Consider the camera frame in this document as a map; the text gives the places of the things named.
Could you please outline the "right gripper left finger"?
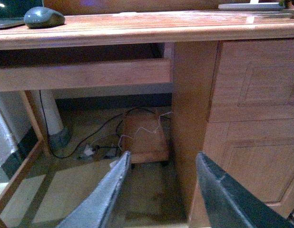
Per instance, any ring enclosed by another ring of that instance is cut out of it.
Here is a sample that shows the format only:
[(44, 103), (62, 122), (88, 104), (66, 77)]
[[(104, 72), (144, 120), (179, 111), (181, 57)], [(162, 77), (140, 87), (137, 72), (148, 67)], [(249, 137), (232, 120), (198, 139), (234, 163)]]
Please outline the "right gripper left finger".
[(58, 228), (121, 228), (123, 204), (130, 180), (131, 152), (126, 151), (97, 184), (91, 194), (58, 225)]

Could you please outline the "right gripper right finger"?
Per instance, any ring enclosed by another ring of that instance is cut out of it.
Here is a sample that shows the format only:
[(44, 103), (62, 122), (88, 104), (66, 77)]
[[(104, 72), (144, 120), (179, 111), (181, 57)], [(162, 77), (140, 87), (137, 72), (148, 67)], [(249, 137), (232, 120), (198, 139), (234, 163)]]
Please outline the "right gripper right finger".
[(213, 228), (294, 228), (203, 152), (196, 157), (200, 191)]

